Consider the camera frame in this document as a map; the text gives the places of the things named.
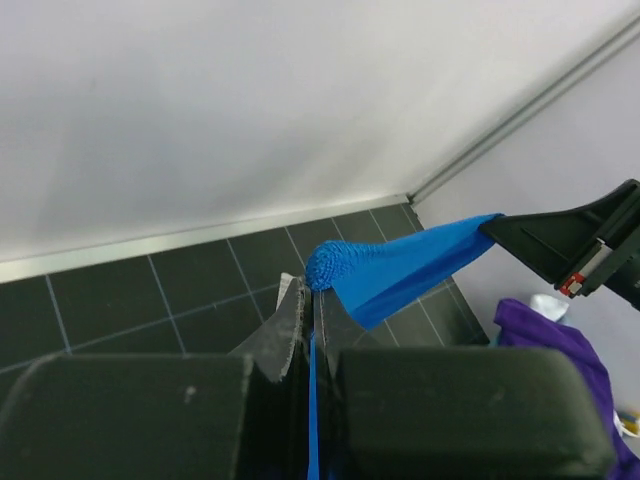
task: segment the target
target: purple fabric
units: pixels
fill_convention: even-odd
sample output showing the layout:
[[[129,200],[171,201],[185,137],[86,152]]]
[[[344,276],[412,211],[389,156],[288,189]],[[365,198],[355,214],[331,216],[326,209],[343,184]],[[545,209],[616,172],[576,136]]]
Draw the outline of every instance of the purple fabric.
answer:
[[[640,459],[625,445],[613,424],[609,374],[584,335],[575,328],[546,319],[513,299],[500,302],[495,323],[502,327],[498,340],[500,346],[548,347],[560,350],[569,357],[589,386],[618,454],[618,463],[608,478],[640,479]]]

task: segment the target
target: floor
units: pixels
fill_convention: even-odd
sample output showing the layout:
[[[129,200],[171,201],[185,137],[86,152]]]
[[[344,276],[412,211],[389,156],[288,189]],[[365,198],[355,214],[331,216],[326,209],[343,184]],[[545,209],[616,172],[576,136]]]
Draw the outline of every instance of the floor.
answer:
[[[280,273],[302,274],[318,244],[418,229],[396,205],[0,285],[0,401],[50,353],[227,353],[275,310]],[[451,279],[373,335],[400,346],[487,343]]]

